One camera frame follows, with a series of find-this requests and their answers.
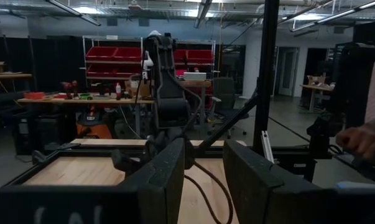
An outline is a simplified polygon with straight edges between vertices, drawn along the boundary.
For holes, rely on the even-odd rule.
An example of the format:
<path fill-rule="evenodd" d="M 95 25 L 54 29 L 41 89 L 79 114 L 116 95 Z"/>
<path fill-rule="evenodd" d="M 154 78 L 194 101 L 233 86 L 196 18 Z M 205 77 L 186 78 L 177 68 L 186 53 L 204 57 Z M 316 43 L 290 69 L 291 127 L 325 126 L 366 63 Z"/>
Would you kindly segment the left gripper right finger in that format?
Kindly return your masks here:
<path fill-rule="evenodd" d="M 223 146 L 226 181 L 240 223 L 324 223 L 331 190 L 279 167 L 236 141 Z"/>

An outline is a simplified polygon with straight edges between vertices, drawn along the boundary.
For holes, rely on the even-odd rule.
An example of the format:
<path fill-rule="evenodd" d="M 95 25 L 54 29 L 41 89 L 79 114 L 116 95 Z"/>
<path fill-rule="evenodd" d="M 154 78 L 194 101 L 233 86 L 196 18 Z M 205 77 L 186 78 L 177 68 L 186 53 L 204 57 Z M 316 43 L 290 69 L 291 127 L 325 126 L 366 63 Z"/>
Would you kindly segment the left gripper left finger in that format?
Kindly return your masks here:
<path fill-rule="evenodd" d="M 178 138 L 120 183 L 122 223 L 178 222 L 184 157 L 185 140 Z"/>

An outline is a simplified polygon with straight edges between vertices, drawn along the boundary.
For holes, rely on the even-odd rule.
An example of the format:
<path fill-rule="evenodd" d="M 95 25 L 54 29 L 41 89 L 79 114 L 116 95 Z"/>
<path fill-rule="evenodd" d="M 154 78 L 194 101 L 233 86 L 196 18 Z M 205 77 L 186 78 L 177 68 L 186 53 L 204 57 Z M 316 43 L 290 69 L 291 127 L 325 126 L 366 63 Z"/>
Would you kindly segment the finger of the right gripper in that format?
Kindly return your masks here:
<path fill-rule="evenodd" d="M 132 158 L 116 149 L 111 153 L 111 160 L 115 169 L 125 174 L 133 174 L 150 161 L 150 158 L 143 154 L 139 158 Z"/>

